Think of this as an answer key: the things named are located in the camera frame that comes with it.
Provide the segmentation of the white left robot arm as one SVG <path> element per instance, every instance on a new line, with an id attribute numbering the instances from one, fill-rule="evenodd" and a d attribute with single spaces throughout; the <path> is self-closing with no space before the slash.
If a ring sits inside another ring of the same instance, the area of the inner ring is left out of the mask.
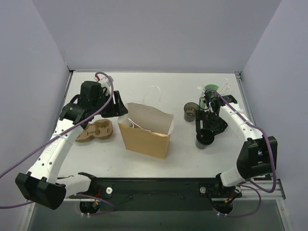
<path id="1" fill-rule="evenodd" d="M 55 131 L 39 158 L 26 173 L 15 178 L 24 198 L 55 210 L 66 197 L 78 192 L 87 198 L 94 197 L 98 186 L 90 178 L 83 177 L 73 186 L 58 183 L 60 168 L 75 140 L 96 115 L 111 118 L 127 113 L 111 80 L 83 82 L 80 93 L 62 108 Z"/>

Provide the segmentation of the brown pulp cup carrier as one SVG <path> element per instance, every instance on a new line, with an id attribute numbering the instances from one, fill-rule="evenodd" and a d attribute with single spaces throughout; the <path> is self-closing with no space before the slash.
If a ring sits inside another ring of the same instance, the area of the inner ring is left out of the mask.
<path id="1" fill-rule="evenodd" d="M 105 140 L 113 134 L 113 124 L 109 119 L 88 123 L 85 130 L 76 138 L 76 142 L 89 142 L 93 139 Z"/>

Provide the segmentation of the brown paper bag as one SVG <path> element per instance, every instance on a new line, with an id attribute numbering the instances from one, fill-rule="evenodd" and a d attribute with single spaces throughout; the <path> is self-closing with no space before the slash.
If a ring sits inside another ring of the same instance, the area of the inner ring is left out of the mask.
<path id="1" fill-rule="evenodd" d="M 165 159 L 170 136 L 174 129 L 174 115 L 142 103 L 127 103 L 128 113 L 120 116 L 117 124 L 129 151 Z"/>

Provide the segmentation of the green plastic straw holder cup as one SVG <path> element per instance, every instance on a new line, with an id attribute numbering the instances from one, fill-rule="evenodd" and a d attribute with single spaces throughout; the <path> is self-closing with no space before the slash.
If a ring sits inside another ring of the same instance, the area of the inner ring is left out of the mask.
<path id="1" fill-rule="evenodd" d="M 219 88 L 219 86 L 217 86 L 215 84 L 209 84 L 209 85 L 205 86 L 205 91 L 210 90 L 210 89 L 217 90 L 218 88 Z M 199 97 L 199 107 L 201 109 L 207 109 L 206 104 L 203 102 L 203 98 L 204 98 L 204 95 Z"/>

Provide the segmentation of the black paper coffee cup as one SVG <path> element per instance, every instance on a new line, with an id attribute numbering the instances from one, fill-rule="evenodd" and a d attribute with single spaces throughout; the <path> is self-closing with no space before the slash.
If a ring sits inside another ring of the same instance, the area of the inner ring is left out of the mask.
<path id="1" fill-rule="evenodd" d="M 205 149 L 207 146 L 211 145 L 212 141 L 210 142 L 203 142 L 202 140 L 196 139 L 195 145 L 198 149 Z"/>

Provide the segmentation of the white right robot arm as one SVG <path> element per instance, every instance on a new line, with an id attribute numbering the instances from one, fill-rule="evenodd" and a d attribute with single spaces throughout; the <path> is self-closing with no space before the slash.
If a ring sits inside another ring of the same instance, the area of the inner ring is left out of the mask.
<path id="1" fill-rule="evenodd" d="M 277 140 L 254 125 L 232 95 L 222 96 L 216 90 L 207 89 L 200 101 L 206 109 L 195 112 L 196 146 L 199 149 L 211 145 L 215 136 L 227 128 L 243 143 L 235 166 L 217 175 L 218 181 L 213 185 L 215 194 L 225 196 L 231 187 L 267 174 L 272 174 L 276 181 Z"/>

